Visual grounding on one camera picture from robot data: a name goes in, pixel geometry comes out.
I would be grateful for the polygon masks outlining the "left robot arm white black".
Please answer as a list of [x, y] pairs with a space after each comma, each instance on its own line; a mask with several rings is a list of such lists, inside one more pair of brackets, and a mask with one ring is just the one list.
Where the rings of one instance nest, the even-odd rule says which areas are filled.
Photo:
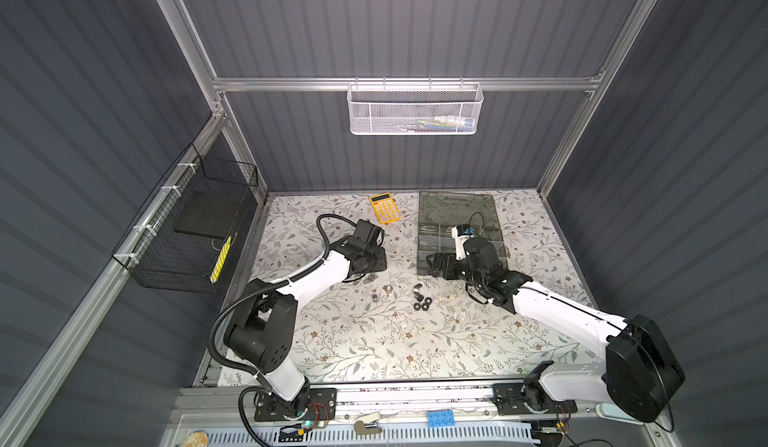
[[321, 214], [315, 224], [323, 247], [318, 258], [281, 279], [249, 281], [207, 340], [213, 360], [252, 375], [291, 416], [305, 408], [310, 390], [290, 359], [298, 314], [330, 287], [387, 268], [382, 228], [337, 214]]

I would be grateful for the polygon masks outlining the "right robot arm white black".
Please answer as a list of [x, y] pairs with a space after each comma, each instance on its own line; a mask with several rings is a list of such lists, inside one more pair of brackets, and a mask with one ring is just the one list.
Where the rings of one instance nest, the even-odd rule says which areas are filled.
[[584, 366], [540, 362], [518, 395], [534, 413], [549, 413], [569, 401], [609, 403], [635, 421], [652, 423], [686, 380], [652, 319], [627, 319], [561, 296], [505, 267], [483, 237], [460, 235], [454, 252], [432, 253], [426, 262], [432, 276], [463, 282], [475, 302], [542, 323], [596, 356], [596, 363]]

